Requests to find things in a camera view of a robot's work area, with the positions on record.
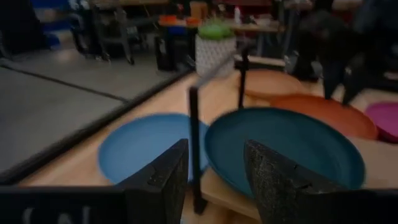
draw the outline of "white basket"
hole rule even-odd
[[[204,40],[196,36],[196,68],[197,74],[203,76],[209,69],[221,62],[221,60],[233,50],[236,50],[236,38],[224,40]],[[234,59],[220,68],[217,77],[225,77],[234,71]]]

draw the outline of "pink frisbee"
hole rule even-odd
[[[398,143],[398,102],[374,103],[366,108],[365,114],[379,128],[382,138]]]

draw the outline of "gray carpet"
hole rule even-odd
[[[3,63],[127,99],[133,99],[175,75],[157,71],[153,50],[140,50],[134,54],[134,59],[135,65],[128,64],[125,58],[109,63],[86,59],[75,49],[67,49],[41,52],[17,62]]]
[[[118,82],[109,82],[118,89]],[[0,172],[120,105],[117,100],[0,68]]]

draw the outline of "blue frisbee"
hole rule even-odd
[[[327,124],[293,111],[233,111],[209,127],[205,140],[209,165],[249,197],[253,196],[244,168],[246,140],[255,140],[349,189],[358,189],[364,182],[365,166],[355,146]]]
[[[208,126],[200,122],[200,167],[207,165],[204,137]],[[179,139],[190,139],[190,119],[184,114],[155,114],[135,119],[113,131],[98,150],[103,175],[117,184],[152,162]],[[189,159],[188,181],[192,180]]]

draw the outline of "white bottle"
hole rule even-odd
[[[235,6],[234,20],[235,20],[236,24],[242,24],[242,21],[241,21],[241,10],[239,9],[238,6]]]

